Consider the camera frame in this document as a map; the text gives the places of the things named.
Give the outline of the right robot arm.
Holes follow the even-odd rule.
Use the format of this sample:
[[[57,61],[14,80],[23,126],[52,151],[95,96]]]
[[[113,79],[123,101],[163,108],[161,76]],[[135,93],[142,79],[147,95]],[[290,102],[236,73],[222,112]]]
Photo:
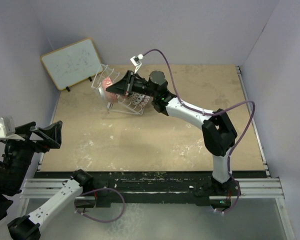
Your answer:
[[[206,111],[195,105],[188,105],[168,90],[168,81],[162,71],[153,71],[146,80],[128,70],[124,77],[105,88],[105,91],[128,97],[133,93],[152,97],[153,108],[166,116],[181,119],[202,131],[205,148],[212,154],[212,190],[218,196],[230,190],[230,151],[238,136],[229,116],[222,109]]]

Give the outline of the brown patterned bowl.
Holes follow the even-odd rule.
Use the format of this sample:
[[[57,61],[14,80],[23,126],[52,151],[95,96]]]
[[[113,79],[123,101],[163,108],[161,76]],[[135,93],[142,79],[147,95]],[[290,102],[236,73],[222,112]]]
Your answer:
[[[141,102],[142,98],[143,97],[136,92],[133,92],[131,95],[128,96],[129,101],[134,105],[138,105]]]

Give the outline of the red patterned bowl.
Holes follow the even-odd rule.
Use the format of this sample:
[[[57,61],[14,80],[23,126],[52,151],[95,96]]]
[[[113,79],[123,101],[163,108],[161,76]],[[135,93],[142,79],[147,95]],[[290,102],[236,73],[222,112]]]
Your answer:
[[[150,99],[151,99],[151,97],[150,96],[144,96],[144,98],[141,100],[141,102],[139,103],[139,106],[141,107],[141,108],[144,108],[146,105],[147,105],[147,103],[150,101]]]

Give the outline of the yellow framed whiteboard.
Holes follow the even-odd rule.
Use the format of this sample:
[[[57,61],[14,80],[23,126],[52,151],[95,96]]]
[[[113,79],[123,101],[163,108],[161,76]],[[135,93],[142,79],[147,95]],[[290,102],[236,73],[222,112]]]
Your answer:
[[[95,44],[89,37],[46,53],[40,61],[59,91],[68,90],[104,70]]]

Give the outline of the white wire dish rack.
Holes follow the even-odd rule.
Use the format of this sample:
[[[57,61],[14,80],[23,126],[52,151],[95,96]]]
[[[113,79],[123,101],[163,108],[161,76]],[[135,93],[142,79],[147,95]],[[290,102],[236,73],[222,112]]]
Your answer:
[[[118,99],[117,94],[106,91],[106,88],[116,83],[120,76],[121,74],[113,68],[110,68],[108,65],[101,64],[98,68],[97,74],[92,80],[91,88],[103,101],[108,111],[128,115],[143,115],[145,107],[141,108],[132,104],[128,98],[120,100]]]

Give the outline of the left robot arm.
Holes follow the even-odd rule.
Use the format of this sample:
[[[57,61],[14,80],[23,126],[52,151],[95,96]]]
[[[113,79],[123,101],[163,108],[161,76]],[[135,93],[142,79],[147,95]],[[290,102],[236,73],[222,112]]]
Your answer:
[[[35,153],[59,149],[62,121],[45,128],[32,121],[16,127],[11,117],[0,117],[0,142],[4,144],[0,160],[0,240],[38,240],[48,222],[79,195],[93,191],[93,177],[82,169],[74,171],[62,188],[35,211],[6,223],[7,210],[13,204],[7,197],[21,193],[21,187]]]

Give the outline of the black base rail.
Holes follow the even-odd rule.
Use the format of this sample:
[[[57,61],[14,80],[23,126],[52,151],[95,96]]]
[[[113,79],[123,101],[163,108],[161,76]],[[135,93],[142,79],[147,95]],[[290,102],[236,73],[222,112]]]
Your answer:
[[[232,177],[219,183],[211,171],[90,171],[78,207],[111,204],[193,204],[227,209],[241,195]]]

